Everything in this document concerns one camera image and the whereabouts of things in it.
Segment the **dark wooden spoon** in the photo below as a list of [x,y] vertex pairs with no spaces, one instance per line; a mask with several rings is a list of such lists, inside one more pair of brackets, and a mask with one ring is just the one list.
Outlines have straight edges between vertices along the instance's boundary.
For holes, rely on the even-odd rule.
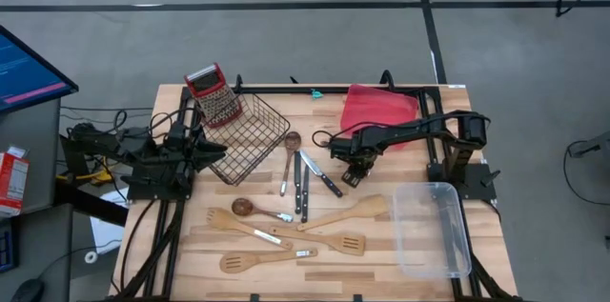
[[294,218],[288,213],[260,209],[251,200],[247,198],[236,198],[231,205],[231,209],[235,215],[243,217],[255,214],[262,214],[270,216],[274,219],[279,219],[285,223],[292,223],[294,221]]
[[299,149],[301,144],[301,136],[296,131],[289,131],[284,138],[284,145],[287,152],[287,160],[282,176],[281,186],[279,195],[284,196],[288,186],[288,177],[290,172],[290,165],[292,162],[292,158],[294,153]]

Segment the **black desk crossbar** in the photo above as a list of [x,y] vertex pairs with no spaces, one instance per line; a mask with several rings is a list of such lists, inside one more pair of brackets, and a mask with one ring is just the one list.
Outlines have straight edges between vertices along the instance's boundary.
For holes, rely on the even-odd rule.
[[124,226],[127,222],[127,208],[84,191],[80,191],[63,181],[56,181],[53,205],[57,206],[62,204],[70,204],[75,210],[81,213],[117,226]]

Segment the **plain wooden spatula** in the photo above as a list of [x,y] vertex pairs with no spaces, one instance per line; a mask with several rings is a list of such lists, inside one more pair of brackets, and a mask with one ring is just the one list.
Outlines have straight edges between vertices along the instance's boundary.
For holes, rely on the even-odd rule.
[[300,232],[304,232],[350,218],[375,217],[387,211],[388,205],[386,198],[381,194],[376,194],[360,199],[350,209],[324,215],[313,221],[301,224],[297,226],[296,229]]

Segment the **slotted wooden spatula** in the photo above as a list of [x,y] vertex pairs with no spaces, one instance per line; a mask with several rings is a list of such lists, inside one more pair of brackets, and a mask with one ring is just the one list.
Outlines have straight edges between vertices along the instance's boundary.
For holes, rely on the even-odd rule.
[[224,273],[239,273],[253,266],[278,261],[316,257],[317,249],[306,249],[285,252],[270,252],[256,254],[253,252],[229,252],[219,261],[219,268]]
[[350,255],[363,256],[365,253],[366,237],[364,235],[336,233],[336,234],[313,234],[299,232],[295,229],[270,227],[271,235],[289,237],[293,239],[305,240],[325,244],[332,249]]

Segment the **black computer mouse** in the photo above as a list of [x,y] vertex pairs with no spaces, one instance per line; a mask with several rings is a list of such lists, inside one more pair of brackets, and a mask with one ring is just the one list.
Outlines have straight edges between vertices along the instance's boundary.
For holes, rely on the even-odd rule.
[[10,298],[10,302],[41,302],[45,284],[38,278],[24,281]]

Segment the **red cardboard box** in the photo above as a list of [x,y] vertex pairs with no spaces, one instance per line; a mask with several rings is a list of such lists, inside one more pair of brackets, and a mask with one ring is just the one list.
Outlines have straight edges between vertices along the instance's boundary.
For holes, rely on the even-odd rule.
[[30,168],[25,154],[14,146],[0,151],[0,219],[17,216],[23,210]]

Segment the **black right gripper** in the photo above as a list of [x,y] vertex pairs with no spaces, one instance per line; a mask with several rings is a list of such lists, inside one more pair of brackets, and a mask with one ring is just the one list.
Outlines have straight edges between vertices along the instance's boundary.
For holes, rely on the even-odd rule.
[[358,178],[363,179],[369,175],[376,158],[379,148],[376,143],[367,143],[360,135],[352,138],[334,138],[328,143],[331,157],[348,164],[351,170],[356,170],[357,174],[345,171],[341,180],[352,188],[358,186]]

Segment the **pronged wooden spoon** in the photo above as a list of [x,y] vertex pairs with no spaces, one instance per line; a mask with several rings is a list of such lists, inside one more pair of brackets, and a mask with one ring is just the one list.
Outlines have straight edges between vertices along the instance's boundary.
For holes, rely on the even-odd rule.
[[230,212],[221,208],[211,208],[208,209],[206,214],[206,221],[208,224],[219,230],[230,230],[230,231],[239,231],[251,235],[253,237],[264,240],[268,243],[271,243],[279,248],[285,250],[291,250],[294,244],[287,240],[281,240],[278,237],[270,235],[264,231],[256,229],[252,226],[249,226],[245,223],[242,223],[237,220]]

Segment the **red metal box grater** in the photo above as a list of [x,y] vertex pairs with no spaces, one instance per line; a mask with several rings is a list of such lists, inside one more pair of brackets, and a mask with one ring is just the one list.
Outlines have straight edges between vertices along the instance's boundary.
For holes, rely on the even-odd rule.
[[242,114],[241,103],[217,63],[185,75],[184,80],[209,128],[224,126]]

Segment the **grey desk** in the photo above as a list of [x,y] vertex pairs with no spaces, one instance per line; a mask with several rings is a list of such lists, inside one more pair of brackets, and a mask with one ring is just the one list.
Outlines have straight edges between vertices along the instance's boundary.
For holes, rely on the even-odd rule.
[[0,117],[0,151],[14,146],[30,161],[24,205],[17,216],[18,266],[0,273],[0,302],[10,302],[28,279],[40,278],[40,302],[68,302],[70,295],[72,207],[55,206],[58,99]]

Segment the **black handled steak knife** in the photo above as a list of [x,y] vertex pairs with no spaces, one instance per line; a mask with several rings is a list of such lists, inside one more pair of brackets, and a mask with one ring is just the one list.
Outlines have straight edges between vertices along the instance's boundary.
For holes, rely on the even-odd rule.
[[343,192],[336,186],[336,184],[320,169],[320,167],[315,163],[315,161],[305,152],[305,150],[300,151],[300,156],[308,166],[308,168],[321,179],[321,181],[325,184],[325,186],[337,197],[341,198],[343,196]]
[[302,201],[301,201],[301,223],[305,224],[309,218],[309,181],[310,181],[310,169],[305,167],[303,182],[302,182]]
[[295,152],[294,160],[295,213],[301,214],[301,157],[299,151]]

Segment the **pink plastic bin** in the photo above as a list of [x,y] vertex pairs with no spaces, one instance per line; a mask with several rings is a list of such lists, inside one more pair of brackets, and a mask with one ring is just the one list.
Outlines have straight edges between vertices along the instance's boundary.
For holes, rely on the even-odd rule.
[[352,85],[348,89],[340,128],[343,136],[364,127],[365,121],[399,125],[417,118],[418,101],[408,95]]

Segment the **white paper sheet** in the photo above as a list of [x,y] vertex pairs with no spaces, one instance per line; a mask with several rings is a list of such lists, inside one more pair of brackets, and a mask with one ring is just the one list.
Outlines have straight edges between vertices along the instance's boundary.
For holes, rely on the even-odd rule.
[[[128,208],[128,203],[125,201],[128,192],[129,188],[125,187],[120,191],[111,191],[102,194],[101,198],[118,206]],[[98,255],[105,254],[120,247],[123,239],[123,226],[114,225],[93,216],[90,217],[90,221],[95,251]]]

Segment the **computer monitor blue screen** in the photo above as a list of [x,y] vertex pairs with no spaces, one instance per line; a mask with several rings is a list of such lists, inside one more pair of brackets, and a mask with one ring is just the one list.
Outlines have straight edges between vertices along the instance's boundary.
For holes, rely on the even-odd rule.
[[68,76],[0,25],[0,115],[78,91]]

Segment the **black aluminium table frame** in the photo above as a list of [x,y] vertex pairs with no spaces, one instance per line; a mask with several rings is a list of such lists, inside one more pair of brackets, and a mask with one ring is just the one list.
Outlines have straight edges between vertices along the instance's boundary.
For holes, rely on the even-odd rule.
[[[345,164],[330,159],[328,153],[317,148],[311,134],[318,130],[339,130],[339,119],[349,88],[348,84],[246,84],[245,94],[257,94],[291,123],[290,130],[304,136],[302,146],[333,181],[346,170]],[[396,91],[415,92],[429,89],[427,107],[434,111],[470,110],[471,102],[465,86],[450,85],[397,85]],[[311,89],[321,91],[323,97],[314,99]],[[367,236],[364,256],[352,256],[322,246],[318,256],[309,259],[280,261],[254,266],[242,273],[227,274],[219,269],[219,260],[225,252],[276,252],[280,248],[261,239],[238,231],[216,230],[207,225],[206,212],[211,207],[229,209],[239,196],[253,197],[255,203],[270,208],[291,207],[294,198],[279,197],[278,184],[284,170],[286,151],[283,145],[275,148],[239,186],[223,183],[206,169],[195,179],[193,195],[186,202],[179,234],[177,257],[173,271],[170,301],[249,301],[257,297],[266,301],[454,301],[455,283],[449,278],[425,279],[404,275],[398,268],[396,255],[391,249],[393,234],[389,216],[352,218],[314,230],[314,233],[339,232],[339,226],[352,227],[347,232],[363,232]],[[359,188],[352,189],[340,183],[346,196],[339,199],[316,179],[311,183],[310,201],[312,217],[347,208],[359,198],[370,194],[389,194],[399,183],[420,182],[427,179],[427,165],[432,159],[424,140],[407,145],[403,151],[391,151],[377,160],[371,178]],[[142,214],[147,201],[133,202],[130,206],[125,238],[113,274],[116,286],[127,288],[151,254],[159,214],[160,202],[146,212],[135,231],[126,264],[124,251],[135,222]],[[483,202],[464,202],[465,222],[469,228],[474,253],[479,262],[507,298],[498,302],[524,302],[518,294],[498,214]]]

